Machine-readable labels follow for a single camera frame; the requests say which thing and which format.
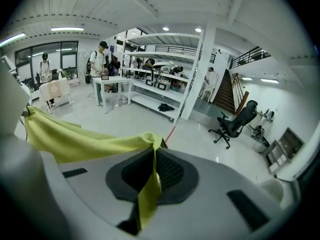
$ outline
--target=black chair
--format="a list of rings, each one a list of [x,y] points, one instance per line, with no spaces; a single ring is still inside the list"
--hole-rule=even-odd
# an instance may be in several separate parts
[[[209,132],[212,131],[220,135],[220,137],[213,142],[217,143],[221,138],[223,138],[228,144],[228,146],[226,147],[226,149],[228,150],[230,148],[230,138],[237,138],[241,134],[244,126],[251,122],[257,116],[257,105],[258,103],[254,100],[248,101],[246,107],[241,110],[240,114],[233,121],[226,120],[226,118],[228,117],[223,112],[221,112],[223,117],[217,118],[220,123],[220,129],[209,130]]]

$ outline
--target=glossy floor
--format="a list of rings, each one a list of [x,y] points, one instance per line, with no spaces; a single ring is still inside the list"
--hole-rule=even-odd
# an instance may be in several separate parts
[[[128,105],[126,100],[118,100],[116,93],[106,95],[109,112],[105,114],[102,106],[96,106],[92,93],[91,85],[72,87],[72,106],[64,97],[56,99],[56,107],[51,109],[52,116],[80,124],[87,130],[117,137],[153,132],[162,135],[164,140],[167,139],[169,149],[227,165],[255,184],[272,179],[261,155],[249,148],[241,138],[231,139],[231,147],[226,149],[227,145],[223,139],[218,143],[213,142],[216,135],[208,132],[206,126],[191,119],[180,118],[174,128],[167,117],[134,102]],[[40,100],[33,105],[46,109]],[[210,127],[214,125],[218,127],[216,120],[212,118]],[[25,129],[20,122],[15,134],[22,139],[26,137]]]

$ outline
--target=ceiling light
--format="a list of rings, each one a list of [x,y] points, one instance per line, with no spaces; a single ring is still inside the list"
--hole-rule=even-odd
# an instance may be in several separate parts
[[[51,31],[83,31],[83,27],[52,27]]]
[[[21,34],[15,35],[15,36],[13,36],[13,37],[10,37],[10,38],[8,38],[7,40],[4,40],[4,41],[0,42],[0,47],[1,47],[1,46],[4,46],[4,45],[6,45],[6,44],[8,44],[8,43],[10,43],[10,42],[12,42],[13,40],[16,40],[16,39],[18,39],[18,38],[23,38],[23,37],[25,37],[25,36],[26,36],[25,33],[21,33]]]
[[[278,81],[278,80],[274,80],[274,79],[263,79],[263,78],[261,78],[261,81],[262,81],[262,82],[279,84],[279,81]]]
[[[43,53],[44,53],[44,51],[43,51],[43,52],[36,53],[36,54],[32,54],[32,57],[41,55],[41,54],[43,54]]]
[[[57,52],[60,52],[60,51],[71,51],[72,50],[72,48],[65,48],[65,49],[59,49],[59,50],[56,50]]]

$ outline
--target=person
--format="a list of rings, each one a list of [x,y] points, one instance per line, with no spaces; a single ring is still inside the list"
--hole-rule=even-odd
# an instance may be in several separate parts
[[[48,60],[48,53],[44,52],[42,54],[42,61],[38,64],[38,74],[40,77],[40,86],[44,83],[48,83],[52,80],[52,70],[54,67],[50,60]],[[46,102],[49,108],[55,107],[55,100],[50,99],[49,102]]]
[[[214,75],[214,68],[213,67],[209,67],[207,72],[206,72],[206,74],[205,74],[205,76],[204,76],[204,80],[203,80],[203,83],[202,83],[202,86],[201,86],[201,89],[200,89],[200,92],[199,92],[199,95],[198,95],[199,98],[202,97],[203,92],[204,92],[204,90],[206,88],[206,84],[210,85],[210,86],[212,86],[214,84],[213,83],[214,76],[215,76]]]
[[[98,50],[91,53],[91,56],[90,56],[90,62],[91,62],[90,75],[92,78],[101,77],[102,72],[104,70],[106,70],[106,68],[105,68],[106,57],[104,55],[104,50],[106,48],[108,48],[107,43],[105,41],[101,41],[99,43]],[[96,90],[97,90],[99,105],[103,106],[100,84],[96,85]]]

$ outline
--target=yellow cloth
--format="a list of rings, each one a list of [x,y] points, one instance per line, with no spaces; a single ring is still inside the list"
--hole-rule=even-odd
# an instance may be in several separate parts
[[[25,118],[25,127],[30,143],[39,151],[53,154],[57,163],[98,159],[148,147],[153,147],[156,155],[161,145],[162,136],[152,132],[118,138],[82,129],[81,125],[59,120],[33,106],[28,109],[31,115]],[[155,213],[160,193],[154,159],[152,175],[138,194],[141,228]]]

